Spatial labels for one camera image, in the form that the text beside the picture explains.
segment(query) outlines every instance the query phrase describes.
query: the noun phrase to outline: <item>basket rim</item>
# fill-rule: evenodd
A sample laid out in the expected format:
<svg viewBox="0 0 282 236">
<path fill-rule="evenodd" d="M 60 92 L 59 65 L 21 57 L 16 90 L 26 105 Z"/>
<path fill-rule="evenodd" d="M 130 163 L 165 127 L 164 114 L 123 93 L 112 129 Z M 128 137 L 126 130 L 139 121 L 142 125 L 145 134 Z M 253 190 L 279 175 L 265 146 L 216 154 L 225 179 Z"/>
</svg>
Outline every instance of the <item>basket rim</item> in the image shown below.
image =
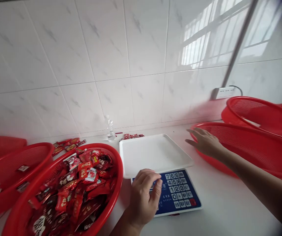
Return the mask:
<svg viewBox="0 0 282 236">
<path fill-rule="evenodd" d="M 252 129 L 252 128 L 248 128 L 248 127 L 243 127 L 243 126 L 237 126 L 237 125 L 232 125 L 232 124 L 227 124 L 227 123 L 220 123 L 220 122 L 201 122 L 198 124 L 193 124 L 190 129 L 193 129 L 195 127 L 197 128 L 202 128 L 205 126 L 221 126 L 221 127 L 227 127 L 227 128 L 233 128 L 233 129 L 239 129 L 239 130 L 243 130 L 243 131 L 248 131 L 248 132 L 252 132 L 255 133 L 257 135 L 261 135 L 264 136 L 268 139 L 274 139 L 278 142 L 282 143 L 282 137 L 281 136 L 277 136 L 271 133 L 267 133 L 265 131 L 261 131 L 258 129 Z M 190 133 L 191 137 L 194 139 L 194 141 L 196 141 L 196 138 L 194 137 L 194 135 L 192 133 Z M 282 173 L 280 172 L 276 172 L 276 171 L 272 171 L 272 170 L 267 170 L 267 169 L 263 169 L 264 171 L 278 177 L 278 178 L 282 178 Z"/>
<path fill-rule="evenodd" d="M 9 192 L 11 192 L 14 188 L 17 188 L 19 187 L 21 184 L 23 184 L 28 178 L 30 178 L 31 176 L 33 176 L 35 173 L 37 173 L 41 168 L 44 167 L 44 165 L 48 162 L 48 160 L 52 157 L 52 152 L 53 152 L 53 149 L 54 149 L 54 146 L 51 144 L 51 143 L 36 143 L 36 144 L 32 144 L 32 145 L 28 145 L 28 146 L 24 146 L 20 149 L 17 149 L 13 152 L 10 152 L 4 156 L 1 156 L 0 157 L 0 162 L 3 161 L 4 159 L 6 158 L 9 158 L 10 156 L 13 156 L 13 155 L 17 155 L 23 151 L 26 151 L 28 149 L 31 149 L 31 148 L 36 148 L 36 147 L 41 147 L 41 146 L 44 146 L 44 147 L 48 147 L 49 148 L 49 151 L 48 151 L 48 154 L 46 156 L 46 158 L 41 162 L 39 163 L 39 165 L 37 165 L 31 172 L 29 172 L 28 174 L 26 174 L 23 178 L 21 178 L 18 182 L 10 185 L 9 187 L 7 187 L 4 191 L 2 191 L 0 193 L 0 196 L 2 195 L 5 195 L 5 194 L 8 194 Z"/>
<path fill-rule="evenodd" d="M 92 227 L 90 228 L 90 234 L 96 235 L 98 233 L 98 231 L 101 229 L 101 227 L 104 225 L 104 223 L 106 222 L 108 217 L 110 216 L 110 214 L 111 214 L 111 212 L 112 212 L 112 210 L 113 210 L 113 208 L 114 208 L 114 206 L 117 202 L 119 192 L 120 192 L 120 189 L 121 189 L 121 185 L 122 185 L 122 180 L 123 180 L 122 161 L 121 161 L 121 157 L 120 157 L 118 151 L 110 145 L 103 144 L 103 143 L 93 143 L 93 144 L 82 145 L 80 147 L 81 148 L 104 148 L 104 149 L 107 149 L 108 151 L 112 152 L 115 155 L 116 161 L 117 161 L 117 164 L 118 164 L 118 173 L 117 173 L 118 177 L 117 177 L 117 182 L 116 182 L 114 192 L 113 192 L 107 206 L 103 210 L 102 214 L 97 219 L 97 221 L 95 221 L 95 224 L 93 224 Z M 42 179 L 45 178 L 45 176 L 48 174 L 48 172 L 50 172 L 50 170 L 52 170 L 52 168 L 55 168 L 57 165 L 59 165 L 63 159 L 65 159 L 66 157 L 68 157 L 69 155 L 71 155 L 73 153 L 75 153 L 75 149 L 65 153 L 64 155 L 62 155 L 61 157 L 59 157 L 58 159 L 53 161 L 49 166 L 46 167 L 46 169 L 41 171 L 41 173 L 39 173 L 39 175 L 30 183 L 30 185 L 21 194 L 20 198 L 16 201 L 15 205 L 13 206 L 13 208 L 10 212 L 10 215 L 8 216 L 8 219 L 7 219 L 5 226 L 3 228 L 2 236 L 8 236 L 10 234 L 17 234 L 17 230 L 18 230 L 17 216 L 22 213 L 21 208 L 28 201 L 30 189 L 35 189 L 36 187 L 39 187 L 39 182 L 43 182 Z"/>
<path fill-rule="evenodd" d="M 278 110 L 281 110 L 282 111 L 282 106 L 279 106 L 278 104 L 274 104 L 274 103 L 271 103 L 271 102 L 268 102 L 266 100 L 262 100 L 262 99 L 259 99 L 259 98 L 254 98 L 254 97 L 247 97 L 247 96 L 235 96 L 235 97 L 231 97 L 229 98 L 227 101 L 226 101 L 226 108 L 235 116 L 237 117 L 238 119 L 242 120 L 244 123 L 246 123 L 248 126 L 252 127 L 253 129 L 257 129 L 257 130 L 261 130 L 263 132 L 266 132 L 266 133 L 270 133 L 270 134 L 273 134 L 273 135 L 276 135 L 276 136 L 279 136 L 279 137 L 282 137 L 282 135 L 279 135 L 279 134 L 275 134 L 275 133 L 272 133 L 272 132 L 269 132 L 265 129 L 262 129 L 260 127 L 257 127 L 255 125 L 253 125 L 252 123 L 244 120 L 241 118 L 241 116 L 239 116 L 235 111 L 232 110 L 231 108 L 231 105 L 232 105 L 232 102 L 235 101 L 235 100 L 248 100 L 248 101 L 257 101 L 257 102 L 260 102 L 262 104 L 265 104 L 267 106 L 270 106 L 270 107 L 274 107 Z"/>
</svg>

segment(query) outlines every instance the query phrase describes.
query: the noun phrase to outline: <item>human hand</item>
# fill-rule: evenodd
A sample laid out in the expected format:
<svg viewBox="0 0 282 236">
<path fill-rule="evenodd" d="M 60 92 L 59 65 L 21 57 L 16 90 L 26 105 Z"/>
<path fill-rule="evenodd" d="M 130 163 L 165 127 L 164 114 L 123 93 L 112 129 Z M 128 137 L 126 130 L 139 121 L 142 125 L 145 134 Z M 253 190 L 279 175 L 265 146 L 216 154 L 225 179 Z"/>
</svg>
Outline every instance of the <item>human hand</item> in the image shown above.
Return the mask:
<svg viewBox="0 0 282 236">
<path fill-rule="evenodd" d="M 156 184 L 150 194 L 150 188 L 154 181 Z M 132 183 L 130 205 L 125 211 L 127 220 L 135 228 L 141 229 L 153 219 L 158 208 L 162 183 L 161 175 L 153 170 L 143 169 L 137 174 Z"/>
<path fill-rule="evenodd" d="M 187 131 L 196 137 L 197 142 L 191 139 L 186 139 L 185 141 L 207 156 L 218 159 L 218 156 L 227 150 L 222 146 L 217 137 L 204 129 L 194 128 L 194 130 L 188 129 Z"/>
</svg>

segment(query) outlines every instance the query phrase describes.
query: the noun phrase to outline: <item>red plastic basket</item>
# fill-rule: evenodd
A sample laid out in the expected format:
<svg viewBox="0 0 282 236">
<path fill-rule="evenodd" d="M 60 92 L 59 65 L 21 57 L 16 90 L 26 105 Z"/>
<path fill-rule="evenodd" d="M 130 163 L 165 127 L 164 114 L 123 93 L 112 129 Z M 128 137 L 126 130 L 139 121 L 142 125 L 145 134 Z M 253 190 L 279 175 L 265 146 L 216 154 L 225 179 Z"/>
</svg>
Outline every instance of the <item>red plastic basket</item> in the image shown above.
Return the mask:
<svg viewBox="0 0 282 236">
<path fill-rule="evenodd" d="M 228 99 L 226 104 L 221 114 L 225 123 L 254 128 L 282 137 L 281 106 L 261 99 L 241 96 Z"/>
<path fill-rule="evenodd" d="M 220 143 L 228 150 L 238 154 L 268 173 L 282 178 L 282 138 L 260 130 L 226 123 L 200 123 L 193 125 L 191 129 L 194 127 L 207 130 L 216 136 Z M 228 175 L 237 177 L 223 163 L 200 153 L 198 150 L 196 151 L 213 167 Z"/>
<path fill-rule="evenodd" d="M 52 151 L 52 144 L 38 143 L 0 157 L 0 184 L 3 190 L 0 193 L 0 213 L 10 209 L 21 195 L 17 187 L 24 182 L 31 182 L 46 165 L 52 162 Z M 25 172 L 17 171 L 22 165 L 30 168 Z"/>
<path fill-rule="evenodd" d="M 123 179 L 123 167 L 119 153 L 116 151 L 116 149 L 114 149 L 113 147 L 107 144 L 95 143 L 95 144 L 87 144 L 81 146 L 81 149 L 84 148 L 87 148 L 88 150 L 101 149 L 102 152 L 108 154 L 113 160 L 114 163 L 113 168 L 116 168 L 117 178 L 118 178 L 114 192 L 106 208 L 99 216 L 99 218 L 94 222 L 91 228 L 87 232 L 82 234 L 83 236 L 85 235 L 88 236 L 88 235 L 96 235 L 98 231 L 101 229 L 101 227 L 104 225 L 106 220 L 108 219 L 110 213 L 112 212 L 121 189 L 121 184 Z M 12 208 L 12 211 L 8 217 L 8 220 L 2 232 L 3 236 L 29 235 L 27 227 L 29 220 L 32 216 L 32 208 L 30 207 L 28 200 L 32 196 L 35 196 L 35 194 L 39 191 L 39 187 L 43 184 L 44 181 L 53 177 L 53 173 L 55 172 L 57 167 L 62 163 L 62 161 L 73 153 L 75 153 L 75 150 L 67 152 L 66 154 L 55 160 L 50 166 L 48 166 L 34 179 L 34 181 L 25 190 L 25 192 L 21 195 L 20 199 L 16 202 L 16 204 Z"/>
</svg>

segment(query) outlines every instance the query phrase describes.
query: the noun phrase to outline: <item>candy pile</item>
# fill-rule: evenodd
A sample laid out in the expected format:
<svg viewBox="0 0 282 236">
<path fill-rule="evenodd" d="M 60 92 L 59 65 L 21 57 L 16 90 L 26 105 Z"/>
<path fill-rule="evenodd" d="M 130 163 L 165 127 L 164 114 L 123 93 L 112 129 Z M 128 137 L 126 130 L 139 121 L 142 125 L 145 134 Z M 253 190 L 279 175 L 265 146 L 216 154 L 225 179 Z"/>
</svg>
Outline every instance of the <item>candy pile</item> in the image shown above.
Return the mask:
<svg viewBox="0 0 282 236">
<path fill-rule="evenodd" d="M 124 134 L 124 137 L 121 140 L 132 139 L 132 138 L 141 138 L 144 137 L 143 134 Z"/>
<path fill-rule="evenodd" d="M 29 200 L 30 235 L 81 235 L 109 202 L 117 180 L 112 159 L 98 149 L 75 151 Z"/>
<path fill-rule="evenodd" d="M 86 140 L 84 139 L 83 141 L 80 141 L 80 138 L 66 139 L 61 142 L 55 142 L 53 144 L 55 149 L 53 150 L 52 156 L 57 155 L 63 150 L 71 151 L 84 143 L 86 143 Z"/>
</svg>

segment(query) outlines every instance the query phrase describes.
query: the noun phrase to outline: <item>finger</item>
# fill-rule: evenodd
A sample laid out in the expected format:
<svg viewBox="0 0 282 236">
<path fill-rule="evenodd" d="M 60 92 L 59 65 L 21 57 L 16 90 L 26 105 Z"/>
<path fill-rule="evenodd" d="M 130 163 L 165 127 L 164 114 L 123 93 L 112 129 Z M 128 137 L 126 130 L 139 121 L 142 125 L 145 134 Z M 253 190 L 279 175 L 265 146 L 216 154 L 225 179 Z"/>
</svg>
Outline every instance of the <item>finger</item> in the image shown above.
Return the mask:
<svg viewBox="0 0 282 236">
<path fill-rule="evenodd" d="M 194 147 L 197 147 L 197 145 L 198 145 L 198 143 L 196 143 L 195 141 L 190 140 L 190 139 L 186 139 L 185 141 L 186 141 L 186 143 L 189 143 L 191 146 L 194 146 Z"/>
<path fill-rule="evenodd" d="M 196 139 L 198 139 L 198 137 L 201 136 L 201 134 L 200 134 L 199 132 L 197 132 L 196 130 L 187 129 L 187 131 L 188 131 L 189 133 L 192 133 L 192 134 L 196 137 Z"/>
<path fill-rule="evenodd" d="M 204 130 L 204 129 L 200 129 L 200 128 L 198 128 L 198 127 L 195 127 L 194 130 L 197 131 L 197 132 L 198 132 L 199 134 L 201 134 L 201 135 L 206 134 L 206 130 Z"/>
<path fill-rule="evenodd" d="M 136 185 L 142 185 L 142 183 L 144 182 L 144 180 L 145 180 L 145 178 L 149 175 L 149 174 L 151 174 L 151 173 L 154 173 L 154 171 L 153 170 L 144 170 L 143 172 L 142 172 L 142 174 L 139 176 L 139 178 L 137 179 L 137 181 L 136 181 Z"/>
<path fill-rule="evenodd" d="M 139 171 L 139 173 L 137 174 L 137 176 L 135 177 L 134 180 L 137 180 L 141 176 L 141 174 L 144 173 L 145 171 L 153 171 L 154 172 L 154 170 L 151 170 L 151 169 L 142 169 L 142 170 Z"/>
<path fill-rule="evenodd" d="M 150 188 L 152 187 L 152 184 L 155 180 L 160 179 L 162 176 L 157 173 L 148 173 L 148 175 L 144 178 L 144 181 L 142 182 L 141 188 L 145 190 L 146 192 L 150 191 Z"/>
<path fill-rule="evenodd" d="M 155 207 L 158 206 L 158 202 L 160 201 L 160 197 L 162 193 L 162 184 L 163 184 L 163 181 L 161 179 L 156 181 L 155 186 L 151 193 L 150 202 L 152 202 Z"/>
</svg>

